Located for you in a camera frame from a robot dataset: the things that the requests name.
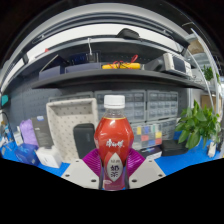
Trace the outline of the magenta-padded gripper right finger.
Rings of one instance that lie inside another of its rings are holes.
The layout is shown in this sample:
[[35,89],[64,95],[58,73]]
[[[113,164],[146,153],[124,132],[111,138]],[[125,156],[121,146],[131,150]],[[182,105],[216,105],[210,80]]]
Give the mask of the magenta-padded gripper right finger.
[[131,149],[126,161],[125,187],[141,188],[165,176],[162,169],[153,159],[145,159]]

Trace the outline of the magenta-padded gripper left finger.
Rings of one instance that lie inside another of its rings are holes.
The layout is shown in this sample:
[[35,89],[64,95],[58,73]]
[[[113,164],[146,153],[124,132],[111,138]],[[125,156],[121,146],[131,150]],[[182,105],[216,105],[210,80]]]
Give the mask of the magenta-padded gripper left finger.
[[101,177],[101,159],[98,150],[89,152],[83,159],[74,159],[62,178],[84,188],[98,189]]

